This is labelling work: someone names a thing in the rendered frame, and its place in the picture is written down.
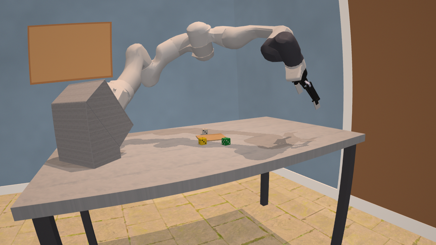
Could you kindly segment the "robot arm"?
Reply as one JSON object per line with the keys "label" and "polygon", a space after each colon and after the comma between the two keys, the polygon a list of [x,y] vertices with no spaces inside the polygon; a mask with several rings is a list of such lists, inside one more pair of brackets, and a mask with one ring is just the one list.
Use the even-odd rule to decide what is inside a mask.
{"label": "robot arm", "polygon": [[211,29],[208,24],[195,22],[187,27],[187,33],[159,44],[154,60],[151,60],[142,44],[129,46],[124,71],[108,85],[125,110],[141,83],[148,88],[156,85],[162,69],[186,52],[192,52],[192,57],[205,62],[214,56],[212,42],[225,48],[239,49],[256,38],[267,38],[261,46],[261,53],[266,60],[284,62],[287,82],[301,80],[306,64],[289,27],[249,25]]}

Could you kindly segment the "green die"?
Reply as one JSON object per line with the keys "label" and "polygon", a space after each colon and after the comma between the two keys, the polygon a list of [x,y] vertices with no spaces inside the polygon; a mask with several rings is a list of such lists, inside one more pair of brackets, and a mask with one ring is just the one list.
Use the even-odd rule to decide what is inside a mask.
{"label": "green die", "polygon": [[225,137],[225,138],[222,138],[222,145],[230,145],[231,144],[231,141],[230,141],[230,138],[227,138],[227,137]]}

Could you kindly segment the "yellow die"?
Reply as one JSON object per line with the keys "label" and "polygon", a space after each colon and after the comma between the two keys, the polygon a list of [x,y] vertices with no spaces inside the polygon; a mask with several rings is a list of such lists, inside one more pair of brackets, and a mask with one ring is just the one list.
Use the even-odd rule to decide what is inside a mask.
{"label": "yellow die", "polygon": [[198,138],[198,144],[206,145],[207,144],[206,138],[205,137]]}

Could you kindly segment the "tan square mat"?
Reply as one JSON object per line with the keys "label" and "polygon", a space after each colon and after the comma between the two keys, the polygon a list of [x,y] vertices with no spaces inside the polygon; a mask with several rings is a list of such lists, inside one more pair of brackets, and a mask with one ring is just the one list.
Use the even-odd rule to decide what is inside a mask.
{"label": "tan square mat", "polygon": [[207,134],[207,135],[196,135],[197,138],[205,137],[207,141],[221,141],[225,136],[221,133],[218,134]]}

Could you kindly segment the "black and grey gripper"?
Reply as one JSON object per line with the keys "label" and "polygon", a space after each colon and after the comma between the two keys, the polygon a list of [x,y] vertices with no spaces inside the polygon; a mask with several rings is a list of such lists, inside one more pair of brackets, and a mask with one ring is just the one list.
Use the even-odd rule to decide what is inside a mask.
{"label": "black and grey gripper", "polygon": [[[320,104],[319,104],[320,98],[319,98],[317,92],[315,91],[312,83],[311,82],[307,82],[306,76],[307,76],[307,70],[305,68],[305,70],[304,70],[304,72],[302,74],[301,80],[300,81],[295,81],[293,83],[294,83],[294,85],[296,87],[296,90],[297,90],[298,94],[303,92],[303,90],[301,88],[301,85],[302,85],[302,87],[304,89],[306,89],[306,91],[308,92],[308,94],[312,98],[312,102],[314,103],[315,110],[317,110],[318,108],[320,108]],[[306,85],[306,87],[304,87],[305,85]]]}

